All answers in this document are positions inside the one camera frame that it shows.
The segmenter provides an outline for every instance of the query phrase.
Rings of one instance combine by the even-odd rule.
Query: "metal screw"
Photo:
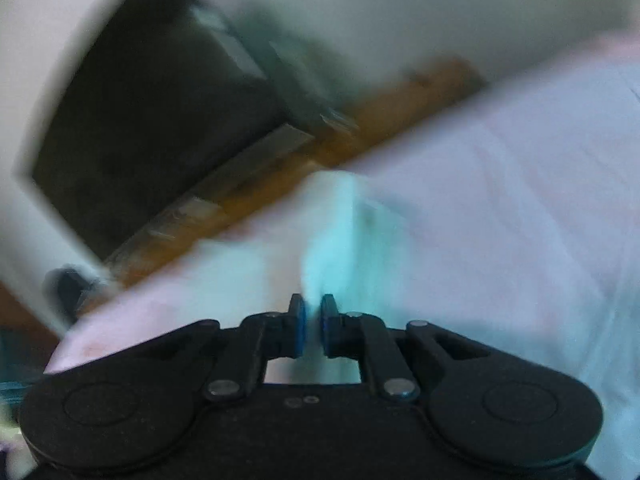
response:
[[[284,405],[287,408],[299,408],[302,406],[302,399],[300,397],[287,397],[287,399],[284,399]]]
[[[384,389],[392,397],[408,397],[415,390],[415,384],[409,379],[395,378],[385,381]]]
[[[207,390],[215,397],[228,397],[240,391],[240,384],[229,379],[218,379],[210,382]]]

